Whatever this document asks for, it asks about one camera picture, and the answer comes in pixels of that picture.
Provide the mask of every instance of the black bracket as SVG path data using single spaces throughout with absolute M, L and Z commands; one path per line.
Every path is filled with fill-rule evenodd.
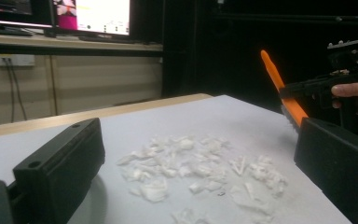
M 67 223 L 104 155 L 99 119 L 68 127 L 13 169 L 12 184 L 0 180 L 0 224 Z
M 353 224 L 358 224 L 358 135 L 330 122 L 303 119 L 296 166 Z
M 287 84 L 279 90 L 280 97 L 285 99 L 312 96 L 319 98 L 322 109 L 331 108 L 333 100 L 339 100 L 341 102 L 339 109 L 341 126 L 353 133 L 358 133 L 354 119 L 355 97 L 336 98 L 331 93 L 331 88 L 337 84 L 358 82 L 358 40 L 330 45 L 328 49 L 332 51 L 328 59 L 335 71 L 310 80 Z

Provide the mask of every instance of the orange blade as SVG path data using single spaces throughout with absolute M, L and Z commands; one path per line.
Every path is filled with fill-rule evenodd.
M 261 50 L 261 58 L 263 59 L 264 65 L 266 66 L 267 72 L 269 76 L 272 79 L 272 82 L 274 83 L 277 91 L 279 91 L 280 88 L 284 87 L 284 83 L 281 79 L 281 76 L 278 72 L 277 67 L 270 59 L 269 55 L 265 50 Z M 298 127 L 301 127 L 301 120 L 303 118 L 307 118 L 308 115 L 305 113 L 305 111 L 302 109 L 302 107 L 298 104 L 296 99 L 282 99 L 282 103 L 284 107 L 287 109 L 287 111 L 292 116 L 293 120 L 296 122 Z

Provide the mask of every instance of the shelf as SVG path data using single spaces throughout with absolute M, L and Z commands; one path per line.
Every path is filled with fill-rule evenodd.
M 37 35 L 29 37 L 0 35 L 0 53 L 162 57 L 162 45 L 99 43 Z

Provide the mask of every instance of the table surface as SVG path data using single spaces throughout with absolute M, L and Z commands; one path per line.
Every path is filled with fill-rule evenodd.
M 293 156 L 297 134 L 283 115 L 225 95 L 189 97 L 190 100 L 186 97 L 172 99 L 175 103 L 168 99 L 138 104 L 137 108 L 127 105 L 129 110 L 113 110 L 100 116 L 105 164 L 70 223 L 175 223 L 172 216 L 184 211 L 186 213 L 182 214 L 187 216 L 182 218 L 186 220 L 191 216 L 194 220 L 207 217 L 212 220 L 209 223 L 350 223 L 296 167 Z M 68 120 L 64 116 L 56 123 L 41 122 L 38 127 L 37 120 L 27 121 L 32 125 L 24 124 L 25 128 L 11 127 L 16 124 L 1 126 L 3 130 L 5 127 L 12 129 L 0 133 L 3 134 L 0 135 L 0 179 L 7 183 L 14 181 L 11 169 L 15 165 L 71 123 L 92 117 L 92 113 L 83 115 L 75 119 L 75 115 L 68 115 Z M 222 188 L 192 193 L 189 185 L 198 178 L 177 176 L 166 179 L 168 195 L 162 202 L 151 203 L 131 194 L 144 183 L 129 182 L 123 177 L 127 165 L 117 165 L 121 158 L 142 150 L 151 139 L 175 142 L 174 139 L 185 137 L 202 142 L 206 136 L 225 139 L 229 144 L 228 150 L 219 154 L 221 164 L 227 166 L 227 179 Z M 248 161 L 268 156 L 276 170 L 287 179 L 287 187 L 280 198 L 270 197 L 269 189 L 262 185 L 255 188 L 255 191 L 265 192 L 263 201 L 266 200 L 272 210 L 243 205 L 238 203 L 238 197 L 235 200 L 234 187 L 257 184 L 250 176 L 235 175 L 229 168 L 228 162 L 239 156 L 245 156 Z M 241 195 L 240 201 L 244 201 L 244 197 Z

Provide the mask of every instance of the electrical outlet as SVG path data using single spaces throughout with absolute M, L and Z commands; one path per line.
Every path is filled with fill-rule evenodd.
M 0 66 L 6 66 L 4 59 L 10 59 L 13 66 L 34 66 L 34 55 L 0 54 Z

